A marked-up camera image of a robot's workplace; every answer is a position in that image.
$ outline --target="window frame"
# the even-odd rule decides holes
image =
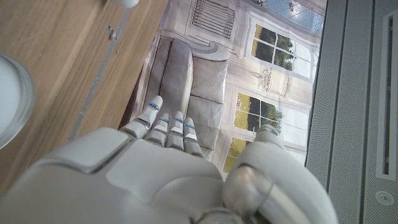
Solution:
[[[256,133],[245,129],[237,128],[234,126],[234,116],[236,113],[236,101],[238,100],[238,93],[245,94],[247,96],[257,98],[260,101],[266,102],[276,107],[289,108],[297,110],[302,113],[309,113],[310,111],[300,106],[291,105],[290,103],[279,101],[278,98],[271,96],[264,96],[262,93],[253,91],[241,85],[234,85],[232,83],[226,84],[225,102],[223,116],[221,120],[220,134],[217,139],[216,149],[214,150],[211,161],[216,164],[217,169],[220,171],[221,176],[225,179],[229,173],[223,172],[224,165],[228,156],[229,148],[232,142],[232,138],[238,138],[245,141],[253,142],[256,137]],[[286,150],[296,152],[305,156],[307,154],[307,148],[293,144],[291,142],[283,141],[283,145]]]
[[[258,39],[258,38],[256,38],[254,36],[254,34],[256,33],[256,24],[258,24],[259,26],[261,26],[261,27],[263,27],[265,29],[268,29],[271,32],[275,32],[275,34],[276,34],[275,45],[272,45],[272,44],[267,43],[267,42],[265,42],[263,40],[260,40],[260,39]],[[245,43],[246,47],[245,47],[245,51],[244,51],[244,55],[243,55],[244,57],[246,57],[246,58],[248,58],[248,59],[250,59],[252,61],[255,61],[260,66],[261,65],[265,65],[266,69],[273,68],[273,69],[276,69],[276,70],[278,70],[280,72],[284,72],[284,73],[286,73],[288,75],[291,75],[291,76],[294,76],[296,78],[300,78],[302,80],[305,80],[305,81],[313,83],[313,81],[315,79],[315,75],[316,75],[316,70],[317,70],[317,63],[318,63],[317,55],[319,54],[320,44],[314,44],[312,42],[309,42],[309,41],[307,41],[307,40],[305,40],[305,39],[303,39],[303,38],[291,33],[291,31],[289,31],[289,30],[287,32],[286,31],[282,31],[281,28],[278,27],[276,24],[273,24],[270,21],[264,21],[264,18],[263,19],[257,18],[254,14],[251,14],[251,16],[249,18],[248,27],[249,27],[248,28],[248,32],[246,33],[246,43]],[[297,56],[297,53],[296,53],[297,44],[295,44],[295,46],[294,46],[294,48],[295,48],[294,58],[298,58],[300,60],[304,60],[305,62],[308,62],[310,64],[310,70],[308,71],[308,76],[307,77],[304,76],[304,75],[301,75],[299,73],[294,72],[295,59],[293,59],[292,71],[274,64],[276,49],[281,50],[282,52],[287,53],[289,55],[292,55],[288,51],[286,51],[284,49],[281,49],[280,47],[276,47],[278,34],[280,34],[280,35],[282,35],[284,37],[287,37],[290,40],[293,40],[295,43],[298,42],[299,44],[305,46],[309,50],[310,55],[311,55],[311,59],[307,60],[305,58]],[[251,55],[253,40],[257,40],[257,41],[259,41],[262,44],[266,44],[266,45],[274,48],[274,52],[272,53],[272,62],[271,63],[267,62],[267,61],[263,61],[263,60],[261,60],[259,58],[256,58],[255,56]]]

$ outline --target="gray panel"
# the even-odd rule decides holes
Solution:
[[[307,168],[325,188],[330,166],[345,8],[346,0],[328,3],[308,143]]]
[[[359,223],[373,2],[349,0],[329,195],[341,223]]]
[[[397,8],[398,2],[396,0],[377,0],[375,4],[373,62],[369,112],[369,141],[366,161],[366,185],[363,223],[398,223],[398,175],[395,182],[391,180],[376,178],[377,118],[379,108],[382,22],[384,15],[396,10]],[[375,197],[376,192],[380,190],[392,194],[396,201],[395,204],[393,204],[392,206],[381,205]]]

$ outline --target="wall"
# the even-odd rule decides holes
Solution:
[[[378,159],[395,164],[390,172],[396,171],[398,164],[396,121],[390,125],[395,134],[389,135],[388,147],[384,144],[385,136],[378,135],[390,122],[379,119],[380,114],[384,115],[379,105],[388,99],[384,92],[380,97],[379,92],[382,71],[387,70],[387,65],[382,63],[382,59],[387,58],[387,51],[381,50],[387,42],[383,37],[388,36],[383,34],[383,18],[396,9],[397,1],[331,0],[328,3],[307,168],[328,192],[340,223],[398,222],[398,172],[387,179],[379,176],[376,169]],[[396,103],[392,101],[391,108],[396,109]],[[397,112],[391,111],[391,118],[396,117]],[[386,149],[395,157],[390,154],[383,158],[383,153],[378,153]],[[378,199],[387,199],[377,196],[380,191],[391,194],[389,200],[395,199],[395,202],[380,203]]]

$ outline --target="vent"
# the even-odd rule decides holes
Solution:
[[[383,19],[376,177],[396,180],[398,11]]]
[[[198,0],[192,24],[230,39],[234,18],[232,9],[215,2]]]

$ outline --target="sofa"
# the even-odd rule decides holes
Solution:
[[[191,117],[198,143],[208,160],[221,127],[228,65],[225,58],[209,60],[204,50],[194,49],[180,39],[164,37],[160,39],[148,82],[145,105],[160,95],[164,101],[160,114],[173,116],[181,111]]]

